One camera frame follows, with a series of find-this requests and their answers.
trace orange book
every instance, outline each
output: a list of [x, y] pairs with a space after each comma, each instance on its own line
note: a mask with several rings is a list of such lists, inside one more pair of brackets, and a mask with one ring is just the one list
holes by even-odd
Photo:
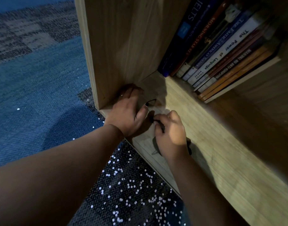
[[264, 53], [266, 51], [267, 51], [267, 48], [265, 46], [262, 46], [259, 49], [257, 49], [249, 57], [247, 57], [245, 60], [240, 62], [236, 67], [234, 67], [232, 70], [230, 70], [228, 73], [226, 73], [223, 77], [221, 77], [216, 82], [214, 82], [211, 86], [206, 88], [200, 95], [198, 95], [198, 98], [202, 99], [205, 95], [207, 95], [208, 93], [213, 91], [221, 83], [225, 82], [229, 77], [236, 74], [238, 71], [240, 71], [242, 68], [244, 68], [246, 65], [248, 65], [250, 62], [252, 62], [254, 59], [256, 59], [258, 56], [260, 56], [262, 53]]
[[204, 102], [205, 100], [207, 100], [208, 98], [210, 98], [211, 96], [216, 94], [217, 92], [221, 91], [223, 88], [228, 86], [230, 83], [234, 82], [236, 79], [238, 79], [241, 76], [243, 76], [244, 74], [246, 74], [249, 70], [254, 68], [256, 65], [258, 65], [259, 63], [261, 63], [262, 61], [264, 61], [265, 59], [270, 57], [273, 53], [274, 53], [273, 51], [264, 52], [257, 59], [255, 59], [254, 61], [249, 63], [247, 66], [245, 66], [240, 71], [238, 71], [236, 74], [234, 74], [229, 79], [227, 79], [224, 83], [222, 83], [221, 85], [216, 87], [214, 90], [212, 90], [210, 93], [208, 93], [206, 96], [204, 96], [201, 100]]

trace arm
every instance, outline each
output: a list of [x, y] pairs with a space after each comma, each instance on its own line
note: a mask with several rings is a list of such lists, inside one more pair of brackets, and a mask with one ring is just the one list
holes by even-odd
[[112, 152], [142, 124], [140, 90], [128, 89], [104, 126], [60, 146], [0, 167], [0, 225], [66, 225]]
[[176, 111], [158, 114], [154, 119], [165, 126], [163, 133], [159, 123], [154, 122], [157, 145], [174, 176], [192, 225], [248, 225], [189, 155], [185, 128]]

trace white book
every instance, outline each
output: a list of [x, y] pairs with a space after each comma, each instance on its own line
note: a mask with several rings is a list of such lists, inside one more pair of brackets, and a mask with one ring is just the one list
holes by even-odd
[[181, 78], [186, 72], [187, 70], [191, 67], [191, 65], [184, 63], [181, 68], [179, 69], [179, 71], [176, 73], [176, 77]]
[[228, 39], [216, 53], [211, 56], [198, 70], [191, 68], [189, 74], [192, 76], [187, 80], [189, 84], [196, 83], [206, 72], [208, 72], [215, 64], [217, 64], [223, 57], [225, 57], [233, 48], [235, 48], [241, 41], [243, 41], [252, 31], [265, 21], [264, 14], [260, 11], [255, 13], [246, 23], [236, 32], [230, 39]]

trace blue carpet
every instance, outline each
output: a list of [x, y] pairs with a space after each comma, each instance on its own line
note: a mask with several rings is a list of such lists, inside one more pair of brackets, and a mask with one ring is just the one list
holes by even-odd
[[[57, 1], [0, 0], [0, 166], [103, 125], [74, 2]], [[182, 200], [126, 141], [110, 160], [69, 225], [186, 224]]]

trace floor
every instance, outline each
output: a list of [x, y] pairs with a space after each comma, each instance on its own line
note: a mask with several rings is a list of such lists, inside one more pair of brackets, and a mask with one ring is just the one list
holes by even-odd
[[[0, 166], [103, 121], [73, 0], [0, 0]], [[93, 224], [189, 225], [182, 200], [125, 141], [70, 222]]]

